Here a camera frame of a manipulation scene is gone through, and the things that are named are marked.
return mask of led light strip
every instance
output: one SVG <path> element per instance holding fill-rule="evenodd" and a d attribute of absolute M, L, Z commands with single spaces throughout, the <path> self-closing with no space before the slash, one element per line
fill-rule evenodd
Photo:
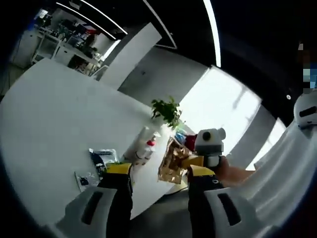
<path fill-rule="evenodd" d="M 107 52 L 101 57 L 102 61 L 105 61 L 105 59 L 108 58 L 108 56 L 111 54 L 111 52 L 114 50 L 114 48 L 120 43 L 121 40 L 115 41 L 107 50 Z"/>
<path fill-rule="evenodd" d="M 160 46 L 160 47 L 164 47 L 164 48 L 176 50 L 176 48 L 175 48 L 175 47 L 172 47 L 172 46 L 165 46 L 165 45 L 160 45 L 160 44 L 156 44 L 156 46 Z"/>
<path fill-rule="evenodd" d="M 170 32 L 167 30 L 166 26 L 164 25 L 164 23 L 162 22 L 162 20 L 160 19 L 159 15 L 157 15 L 157 13 L 154 11 L 154 9 L 151 7 L 151 5 L 148 3 L 147 0 L 143 0 L 143 2 L 145 3 L 145 5 L 150 9 L 150 11 L 153 13 L 153 15 L 157 18 L 157 20 L 159 21 L 159 23 L 162 25 L 163 29 L 165 30 L 165 32 L 167 33 L 168 37 L 170 38 L 171 42 L 173 43 L 174 45 L 174 48 L 172 47 L 172 49 L 177 49 L 177 46 L 170 34 Z"/>
<path fill-rule="evenodd" d="M 119 26 L 117 23 L 115 23 L 110 17 L 108 17 L 106 14 L 104 14 L 102 11 L 100 11 L 99 9 L 95 8 L 94 6 L 92 6 L 90 3 L 84 1 L 84 0 L 80 0 L 83 3 L 87 4 L 88 6 L 90 6 L 91 8 L 93 8 L 94 10 L 96 10 L 97 12 L 99 12 L 101 15 L 103 15 L 104 17 L 106 17 L 109 21 L 111 21 L 114 25 L 116 25 L 121 31 L 123 31 L 126 35 L 128 34 L 121 26 Z"/>
<path fill-rule="evenodd" d="M 111 36 L 114 40 L 116 40 L 116 38 L 115 38 L 113 35 L 111 35 L 108 31 L 106 31 L 106 30 L 103 29 L 100 25 L 97 25 L 96 23 L 94 23 L 92 20 L 88 19 L 88 18 L 85 17 L 84 15 L 80 14 L 79 12 L 76 12 L 75 10 L 73 10 L 73 9 L 71 9 L 71 8 L 69 8 L 69 7 L 67 7 L 67 6 L 65 6 L 65 5 L 63 5 L 63 4 L 59 3 L 59 2 L 57 2 L 56 4 L 57 4 L 57 5 L 60 5 L 60 6 L 63 6 L 63 7 L 65 7 L 65 8 L 67 8 L 68 10 L 71 10 L 71 11 L 77 13 L 77 14 L 80 15 L 81 17 L 85 18 L 86 20 L 88 20 L 88 21 L 90 21 L 91 23 L 93 23 L 93 24 L 95 24 L 96 26 L 98 26 L 100 29 L 102 29 L 104 32 L 106 32 L 109 36 Z"/>
<path fill-rule="evenodd" d="M 214 16 L 213 8 L 211 6 L 211 0 L 203 0 L 205 4 L 205 8 L 208 14 L 208 18 L 211 25 L 212 37 L 213 37 L 213 44 L 214 44 L 214 52 L 216 55 L 216 65 L 217 67 L 221 67 L 221 56 L 220 56 L 220 42 L 219 42 L 219 35 L 218 29 L 216 24 L 216 18 Z"/>

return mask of white wall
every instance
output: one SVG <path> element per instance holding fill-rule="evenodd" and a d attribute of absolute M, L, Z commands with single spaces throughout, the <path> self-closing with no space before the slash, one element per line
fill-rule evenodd
<path fill-rule="evenodd" d="M 119 91 L 151 105 L 153 99 L 180 102 L 207 67 L 172 52 L 152 48 L 123 82 Z"/>
<path fill-rule="evenodd" d="M 118 90 L 135 66 L 161 38 L 162 36 L 156 28 L 152 23 L 149 23 L 136 32 L 135 35 L 132 35 L 132 39 L 127 44 L 125 41 L 120 41 L 116 46 L 116 48 L 121 48 L 120 52 L 109 64 L 109 68 L 101 77 L 100 82 Z"/>
<path fill-rule="evenodd" d="M 230 164 L 245 169 L 265 145 L 275 123 L 276 119 L 261 105 L 248 129 L 230 151 L 232 154 Z"/>

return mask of cabinet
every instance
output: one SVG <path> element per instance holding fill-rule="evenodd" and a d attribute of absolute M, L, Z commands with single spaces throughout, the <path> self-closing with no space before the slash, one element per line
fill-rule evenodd
<path fill-rule="evenodd" d="M 41 38 L 34 31 L 25 31 L 12 52 L 10 62 L 20 68 L 30 66 L 32 56 L 40 41 Z"/>
<path fill-rule="evenodd" d="M 75 54 L 64 48 L 64 47 L 60 47 L 54 57 L 54 60 L 62 65 L 67 66 L 70 59 L 74 56 Z"/>

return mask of human arm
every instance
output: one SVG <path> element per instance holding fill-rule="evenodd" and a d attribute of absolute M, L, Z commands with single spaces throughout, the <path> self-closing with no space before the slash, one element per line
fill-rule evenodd
<path fill-rule="evenodd" d="M 227 158 L 222 156 L 220 166 L 215 170 L 219 180 L 225 187 L 234 187 L 246 180 L 255 171 L 248 171 L 239 167 L 230 166 Z"/>

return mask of bright window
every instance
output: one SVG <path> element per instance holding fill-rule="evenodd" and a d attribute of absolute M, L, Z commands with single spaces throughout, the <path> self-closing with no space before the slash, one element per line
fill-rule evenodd
<path fill-rule="evenodd" d="M 226 130 L 224 155 L 238 143 L 261 100 L 245 85 L 222 70 L 211 68 L 180 102 L 181 119 L 195 133 L 202 129 Z"/>

